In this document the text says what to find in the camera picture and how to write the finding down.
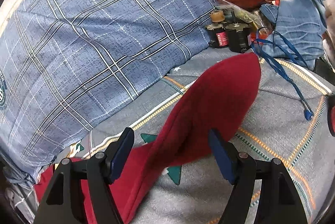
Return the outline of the black bottle red label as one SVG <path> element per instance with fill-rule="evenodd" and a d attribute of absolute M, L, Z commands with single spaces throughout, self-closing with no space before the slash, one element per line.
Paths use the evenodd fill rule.
<path fill-rule="evenodd" d="M 222 23 L 211 23 L 205 26 L 207 30 L 210 42 L 209 45 L 212 48 L 226 48 L 228 47 L 228 37 L 225 32 L 224 25 Z"/>

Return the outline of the dark red small garment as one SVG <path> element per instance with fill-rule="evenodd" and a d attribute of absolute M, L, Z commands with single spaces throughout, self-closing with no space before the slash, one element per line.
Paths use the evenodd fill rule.
<path fill-rule="evenodd" d="M 261 67 L 254 53 L 206 70 L 170 112 L 155 140 L 135 147 L 125 128 L 104 152 L 64 158 L 41 199 L 35 223 L 129 223 L 166 167 L 210 154 L 208 133 L 231 139 L 255 101 Z"/>

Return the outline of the blue denim garment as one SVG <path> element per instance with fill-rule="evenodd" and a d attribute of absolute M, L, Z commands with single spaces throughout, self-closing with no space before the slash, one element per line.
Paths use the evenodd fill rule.
<path fill-rule="evenodd" d="M 262 50 L 274 58 L 295 53 L 285 44 L 286 38 L 300 53 L 304 61 L 300 66 L 314 69 L 315 61 L 324 53 L 322 35 L 326 31 L 325 0 L 280 0 L 279 5 L 263 4 L 261 13 L 273 23 L 274 31 L 266 38 L 272 44 L 264 44 Z"/>

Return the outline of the blue plaid pillow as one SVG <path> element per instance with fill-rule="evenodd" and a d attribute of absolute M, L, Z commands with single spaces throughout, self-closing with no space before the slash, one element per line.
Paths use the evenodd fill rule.
<path fill-rule="evenodd" d="M 214 0 L 21 0 L 1 33 L 1 156 L 30 186 L 208 45 Z"/>

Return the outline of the tan capped small bottle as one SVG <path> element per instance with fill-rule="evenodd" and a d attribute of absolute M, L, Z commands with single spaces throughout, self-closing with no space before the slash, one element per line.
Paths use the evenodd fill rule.
<path fill-rule="evenodd" d="M 210 18 L 213 23 L 221 23 L 225 21 L 225 16 L 222 10 L 211 11 Z"/>

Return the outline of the grey patterned bed sheet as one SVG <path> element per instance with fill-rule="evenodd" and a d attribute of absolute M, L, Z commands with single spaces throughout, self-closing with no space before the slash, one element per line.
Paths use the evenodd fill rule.
<path fill-rule="evenodd" d="M 64 149 L 61 156 L 93 155 L 114 141 L 127 126 L 135 131 L 137 145 L 153 140 L 173 107 L 200 74 L 231 55 L 227 49 L 202 51 L 171 70 L 87 137 Z M 320 76 L 282 61 L 285 71 L 313 110 L 312 120 L 307 121 L 294 89 L 265 61 L 260 61 L 260 65 L 262 75 L 257 98 L 232 143 L 255 159 L 281 159 L 292 176 L 309 223 L 329 222 L 334 201 L 334 137 L 328 128 L 327 114 L 334 87 Z M 231 190 L 213 157 L 167 168 L 145 197 L 133 221 L 217 223 Z"/>

